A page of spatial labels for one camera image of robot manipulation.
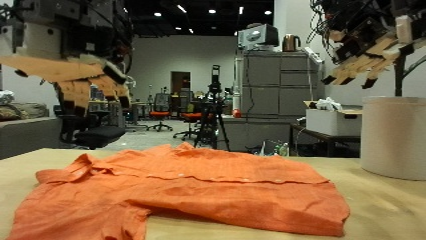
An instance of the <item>floor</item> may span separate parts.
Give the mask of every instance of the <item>floor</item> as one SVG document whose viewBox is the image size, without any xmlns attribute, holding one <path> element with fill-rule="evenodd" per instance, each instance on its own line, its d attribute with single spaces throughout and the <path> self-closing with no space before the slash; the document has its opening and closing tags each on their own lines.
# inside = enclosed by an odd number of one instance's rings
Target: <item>floor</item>
<svg viewBox="0 0 426 240">
<path fill-rule="evenodd" d="M 157 123 L 157 120 L 138 122 L 138 124 L 147 126 L 155 125 Z M 145 150 L 162 144 L 170 144 L 171 147 L 178 146 L 183 142 L 181 140 L 182 135 L 178 135 L 177 138 L 173 138 L 173 135 L 187 130 L 187 123 L 179 120 L 165 120 L 163 124 L 173 127 L 173 131 L 167 130 L 166 128 L 162 128 L 159 132 L 157 132 L 154 129 L 146 131 L 145 127 L 127 124 L 126 133 L 123 136 L 102 149 L 119 151 L 123 149 Z M 195 136 L 192 136 L 191 139 L 184 140 L 191 145 L 194 144 L 194 137 Z"/>
</svg>

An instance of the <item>doorway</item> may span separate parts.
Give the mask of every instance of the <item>doorway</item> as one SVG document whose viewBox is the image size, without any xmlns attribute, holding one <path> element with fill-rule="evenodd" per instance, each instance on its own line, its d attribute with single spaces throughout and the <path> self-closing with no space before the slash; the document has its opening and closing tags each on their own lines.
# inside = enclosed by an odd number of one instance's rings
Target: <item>doorway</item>
<svg viewBox="0 0 426 240">
<path fill-rule="evenodd" d="M 190 72 L 171 72 L 170 73 L 171 80 L 170 80 L 170 94 L 171 94 L 171 116 L 178 115 L 178 92 L 182 89 L 190 90 Z"/>
<path fill-rule="evenodd" d="M 190 89 L 190 72 L 171 72 L 171 91 L 178 93 L 182 88 Z"/>
</svg>

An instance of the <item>camera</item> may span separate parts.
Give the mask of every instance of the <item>camera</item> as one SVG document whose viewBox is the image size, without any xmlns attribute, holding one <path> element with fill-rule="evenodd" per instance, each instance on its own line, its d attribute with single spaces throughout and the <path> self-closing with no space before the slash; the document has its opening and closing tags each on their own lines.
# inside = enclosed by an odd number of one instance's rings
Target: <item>camera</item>
<svg viewBox="0 0 426 240">
<path fill-rule="evenodd" d="M 208 92 L 212 94 L 222 92 L 220 83 L 218 81 L 219 68 L 219 65 L 212 65 L 211 68 L 211 84 L 208 85 Z"/>
</svg>

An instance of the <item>cardboard box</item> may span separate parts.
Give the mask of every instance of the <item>cardboard box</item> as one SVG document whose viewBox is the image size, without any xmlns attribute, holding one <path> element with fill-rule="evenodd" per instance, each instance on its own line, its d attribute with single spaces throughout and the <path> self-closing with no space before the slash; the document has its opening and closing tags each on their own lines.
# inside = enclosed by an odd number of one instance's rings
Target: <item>cardboard box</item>
<svg viewBox="0 0 426 240">
<path fill-rule="evenodd" d="M 362 111 L 306 109 L 306 129 L 331 136 L 360 136 Z"/>
</svg>

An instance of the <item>kettle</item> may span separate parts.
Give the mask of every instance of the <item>kettle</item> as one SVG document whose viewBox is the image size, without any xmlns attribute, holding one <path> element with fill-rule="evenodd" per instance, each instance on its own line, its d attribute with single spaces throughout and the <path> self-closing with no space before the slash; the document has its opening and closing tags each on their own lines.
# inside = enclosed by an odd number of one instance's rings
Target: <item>kettle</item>
<svg viewBox="0 0 426 240">
<path fill-rule="evenodd" d="M 294 52 L 296 47 L 300 47 L 300 38 L 292 34 L 286 34 L 282 40 L 282 52 Z"/>
</svg>

